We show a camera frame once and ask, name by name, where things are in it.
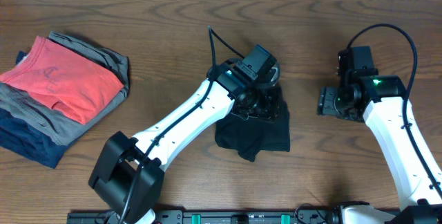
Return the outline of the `black t-shirt with logo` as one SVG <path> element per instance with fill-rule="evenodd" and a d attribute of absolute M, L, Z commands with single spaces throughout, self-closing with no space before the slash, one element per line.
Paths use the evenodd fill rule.
<path fill-rule="evenodd" d="M 241 158 L 250 162 L 254 162 L 262 150 L 290 151 L 290 114 L 282 89 L 277 86 L 268 92 L 275 100 L 276 117 L 266 120 L 228 114 L 216 122 L 215 142 L 219 147 L 236 150 Z"/>

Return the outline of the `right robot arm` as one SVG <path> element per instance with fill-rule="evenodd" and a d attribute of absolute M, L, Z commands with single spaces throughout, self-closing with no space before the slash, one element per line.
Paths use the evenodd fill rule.
<path fill-rule="evenodd" d="M 320 92 L 318 115 L 362 122 L 374 134 L 394 179 L 397 214 L 368 203 L 344 203 L 331 223 L 440 223 L 441 169 L 416 124 L 406 88 L 396 75 L 379 75 L 367 46 L 338 54 L 337 87 Z"/>

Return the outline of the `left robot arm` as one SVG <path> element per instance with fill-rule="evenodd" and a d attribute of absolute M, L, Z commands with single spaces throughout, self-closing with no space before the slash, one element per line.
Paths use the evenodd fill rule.
<path fill-rule="evenodd" d="M 275 118 L 270 89 L 280 65 L 229 59 L 213 65 L 197 91 L 157 124 L 105 143 L 89 186 L 111 208 L 108 223 L 153 223 L 164 175 L 177 155 L 206 128 L 233 113 L 245 121 Z"/>

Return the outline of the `red folded t-shirt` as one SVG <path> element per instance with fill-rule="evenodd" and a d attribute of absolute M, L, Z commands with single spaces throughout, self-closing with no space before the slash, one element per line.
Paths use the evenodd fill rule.
<path fill-rule="evenodd" d="M 108 69 L 40 36 L 1 81 L 80 124 L 95 118 L 124 87 Z"/>

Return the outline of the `grey folded t-shirt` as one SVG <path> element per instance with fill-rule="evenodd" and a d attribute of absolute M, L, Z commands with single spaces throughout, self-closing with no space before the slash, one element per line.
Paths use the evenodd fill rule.
<path fill-rule="evenodd" d="M 69 146 L 127 98 L 129 60 L 113 50 L 94 47 L 80 39 L 58 32 L 51 32 L 49 40 L 80 55 L 85 55 L 87 59 L 116 74 L 116 77 L 123 83 L 122 90 L 87 124 L 80 124 L 67 118 L 61 111 L 49 109 L 32 99 L 25 91 L 1 84 L 2 109 L 10 112 L 12 117 L 25 121 L 30 127 L 47 135 L 55 144 Z"/>

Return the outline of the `navy folded t-shirt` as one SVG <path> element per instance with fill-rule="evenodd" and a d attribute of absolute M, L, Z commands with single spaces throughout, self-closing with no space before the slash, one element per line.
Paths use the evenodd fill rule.
<path fill-rule="evenodd" d="M 47 135 L 2 108 L 1 146 L 53 169 L 70 147 L 55 144 Z"/>

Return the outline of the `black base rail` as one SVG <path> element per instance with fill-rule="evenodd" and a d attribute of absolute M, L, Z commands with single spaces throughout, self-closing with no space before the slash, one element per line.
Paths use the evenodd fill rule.
<path fill-rule="evenodd" d="M 155 211 L 127 209 L 117 211 L 74 211 L 67 214 L 67 224 L 385 224 L 401 223 L 398 212 L 383 211 L 366 202 L 350 202 L 333 208 L 305 203 L 287 211 Z"/>

